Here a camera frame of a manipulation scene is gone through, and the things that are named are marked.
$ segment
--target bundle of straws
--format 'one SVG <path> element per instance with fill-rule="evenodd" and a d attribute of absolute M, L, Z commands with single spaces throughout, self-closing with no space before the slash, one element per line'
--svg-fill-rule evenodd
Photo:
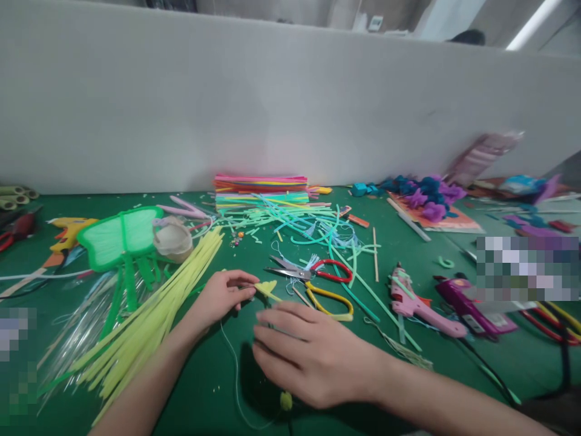
<path fill-rule="evenodd" d="M 107 402 L 95 424 L 168 335 L 190 291 L 195 287 L 222 244 L 222 227 L 216 227 L 165 284 L 119 327 L 71 366 L 80 371 L 90 366 L 78 383 L 91 382 L 89 390 L 101 385 L 99 396 Z"/>
<path fill-rule="evenodd" d="M 253 194 L 262 194 L 275 202 L 305 204 L 309 202 L 307 178 L 297 177 L 231 177 L 218 174 L 216 210 L 222 214 L 229 210 L 248 209 L 263 204 Z"/>

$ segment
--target yellow butterfly piece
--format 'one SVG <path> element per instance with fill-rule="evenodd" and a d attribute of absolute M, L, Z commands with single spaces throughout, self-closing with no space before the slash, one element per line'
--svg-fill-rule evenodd
<path fill-rule="evenodd" d="M 281 302 L 282 300 L 280 298 L 278 298 L 277 296 L 272 295 L 272 291 L 274 290 L 274 288 L 277 285 L 277 281 L 273 280 L 271 282 L 262 282 L 262 283 L 257 283 L 256 285 L 254 285 L 254 287 L 256 288 L 256 290 L 258 292 L 260 292 L 261 294 L 263 294 L 265 297 L 267 298 L 272 298 L 275 301 Z"/>

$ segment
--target left hand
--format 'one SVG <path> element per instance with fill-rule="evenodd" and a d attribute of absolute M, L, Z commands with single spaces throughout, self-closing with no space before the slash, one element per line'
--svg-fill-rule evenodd
<path fill-rule="evenodd" d="M 205 332 L 232 308 L 239 311 L 241 303 L 256 293 L 253 285 L 259 281 L 240 269 L 214 273 L 180 324 L 196 335 Z"/>

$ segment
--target hot glue gun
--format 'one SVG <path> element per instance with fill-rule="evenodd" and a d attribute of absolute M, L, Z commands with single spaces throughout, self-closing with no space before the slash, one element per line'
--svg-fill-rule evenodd
<path fill-rule="evenodd" d="M 453 338 L 461 338 L 468 334 L 462 323 L 449 320 L 434 312 L 424 300 L 413 292 L 410 276 L 405 273 L 400 262 L 392 272 L 392 297 L 394 299 L 392 309 L 398 315 L 404 317 L 417 315 L 438 328 L 442 333 Z"/>

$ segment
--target purple foam flower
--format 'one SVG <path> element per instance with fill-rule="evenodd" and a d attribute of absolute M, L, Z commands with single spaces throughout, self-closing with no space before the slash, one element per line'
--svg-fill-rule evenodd
<path fill-rule="evenodd" d="M 446 207 L 444 205 L 435 204 L 434 202 L 427 202 L 424 205 L 424 211 L 422 214 L 433 223 L 440 222 L 446 216 Z"/>
<path fill-rule="evenodd" d="M 444 202 L 447 205 L 454 204 L 455 201 L 458 201 L 459 199 L 466 196 L 466 191 L 464 191 L 461 187 L 448 186 L 445 183 L 440 184 L 439 192 L 444 196 Z"/>
<path fill-rule="evenodd" d="M 413 195 L 407 196 L 406 199 L 410 201 L 410 208 L 417 209 L 419 206 L 425 203 L 428 199 L 428 196 L 422 194 L 422 190 L 420 188 L 416 189 Z"/>

